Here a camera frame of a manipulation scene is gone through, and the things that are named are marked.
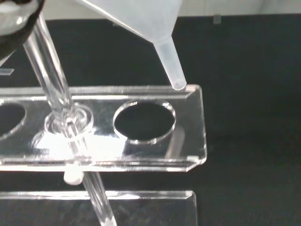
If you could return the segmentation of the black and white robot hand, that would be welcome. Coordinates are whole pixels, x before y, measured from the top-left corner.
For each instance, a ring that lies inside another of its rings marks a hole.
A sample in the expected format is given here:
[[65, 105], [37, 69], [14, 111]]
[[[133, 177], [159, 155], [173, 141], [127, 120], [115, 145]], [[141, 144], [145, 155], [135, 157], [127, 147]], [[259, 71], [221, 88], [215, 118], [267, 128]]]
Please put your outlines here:
[[44, 6], [43, 0], [2, 0], [0, 2], [0, 58], [22, 46]]

